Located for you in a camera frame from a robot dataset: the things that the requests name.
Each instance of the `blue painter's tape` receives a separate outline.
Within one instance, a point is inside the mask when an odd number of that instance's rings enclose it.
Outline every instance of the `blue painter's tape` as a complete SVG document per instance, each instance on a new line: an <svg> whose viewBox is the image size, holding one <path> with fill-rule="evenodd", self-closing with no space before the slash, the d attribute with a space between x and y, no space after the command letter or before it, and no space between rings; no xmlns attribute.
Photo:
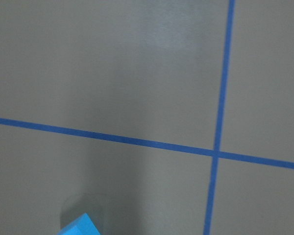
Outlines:
<svg viewBox="0 0 294 235"><path fill-rule="evenodd" d="M219 93L218 114L217 114L215 142L214 142L215 154L212 159L211 172L210 172L210 183L209 183L209 189L208 189L208 200L207 200L207 206L206 206L206 216L205 216L204 232L203 232L204 235L210 234L211 220L212 220L212 214L213 214L213 205L214 205L214 197L215 197L215 189L216 189L216 181L217 181L217 172L218 172L218 157L219 157L221 138L222 138L222 125L223 125L223 114L224 114L224 107L225 107L226 85L227 85L229 62L230 62L234 6L235 6L235 0L229 0L226 32L225 32L225 42L224 42L224 52L223 52L220 93Z"/></svg>
<svg viewBox="0 0 294 235"><path fill-rule="evenodd" d="M82 130L76 130L71 128L49 126L49 125L43 125L43 124L37 124L37 123L25 122L25 121L17 121L17 120L5 119L5 118L0 118L0 124L22 127L27 129L40 130L40 131L60 133L65 135L80 136L80 137L86 137L86 138L92 138L92 139L98 139L98 140L134 144L134 145L146 146L146 147L152 147L152 148L160 148L160 149L166 149L166 150L172 150L172 151L178 151L178 152L184 152L184 153L193 153L193 154L199 154L199 155L205 155L205 156L211 156L213 154L213 150L209 150L209 149L189 147L184 145L157 142L157 141L148 141L148 140L109 135L109 134L90 132L90 131L82 131Z"/></svg>
<svg viewBox="0 0 294 235"><path fill-rule="evenodd" d="M281 161L281 160L253 157L253 156L248 156L243 154L226 153L226 152L220 152L219 157L224 159L248 162L248 163L256 163L256 164L262 164L262 165L271 165L271 166L294 169L294 163Z"/></svg>
<svg viewBox="0 0 294 235"><path fill-rule="evenodd" d="M206 206L206 216L204 223L204 235L208 235L210 233L211 220L212 220L212 212L215 198L215 190L216 190L216 182L217 182L217 172L218 172L218 162L219 158L217 156L212 158L211 163L211 172L210 172L210 183L208 188L208 199Z"/></svg>
<svg viewBox="0 0 294 235"><path fill-rule="evenodd" d="M88 214L84 213L68 226L64 227L58 235L100 235L100 233Z"/></svg>
<svg viewBox="0 0 294 235"><path fill-rule="evenodd" d="M256 164L271 165L271 166L294 169L293 162L280 161L280 160L274 160L274 159L268 159L268 158L260 158L260 157L254 157L254 156L236 154L236 153L218 152L218 151L214 151L210 149L195 148L195 147L189 147L189 146L178 145L178 144L147 141L147 140L141 140L141 139L135 139L135 138L129 138L129 137L123 137L123 136L114 136L114 135L108 135L108 134L102 134L102 133L96 133L96 132L90 132L90 131L81 131L81 130L75 130L70 128L49 126L49 125L43 125L43 124L37 124L37 123L25 122L25 121L17 121L17 120L5 119L5 118L0 118L0 124L7 125L7 126L21 127L26 129L39 130L39 131L60 133L65 135L93 138L98 140L114 141L114 142L134 144L139 146L152 147L152 148L160 148L160 149L172 150L172 151L183 152L183 153L205 155L210 157L218 156L219 158L224 158L224 159L231 159L231 160L237 160L237 161L248 162L248 163L256 163Z"/></svg>
<svg viewBox="0 0 294 235"><path fill-rule="evenodd" d="M222 65L219 105L218 105L217 124L216 124L215 143L214 143L214 150L216 151L220 150L221 137L222 137L222 124L223 124L223 114L224 114L225 97L226 97L226 85L227 85L229 62L230 62L234 6L235 6L235 0L230 0L229 8L228 8L226 33L225 33L223 65Z"/></svg>

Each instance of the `gray floor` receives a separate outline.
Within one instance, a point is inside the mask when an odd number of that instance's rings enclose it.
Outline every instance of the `gray floor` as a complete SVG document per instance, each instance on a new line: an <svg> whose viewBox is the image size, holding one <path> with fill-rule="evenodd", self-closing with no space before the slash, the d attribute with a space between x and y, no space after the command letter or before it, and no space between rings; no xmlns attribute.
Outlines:
<svg viewBox="0 0 294 235"><path fill-rule="evenodd" d="M213 148L228 2L0 1L0 118ZM222 151L294 162L294 1L237 0ZM0 235L202 234L211 157L0 125ZM294 235L294 170L220 160L211 235Z"/></svg>

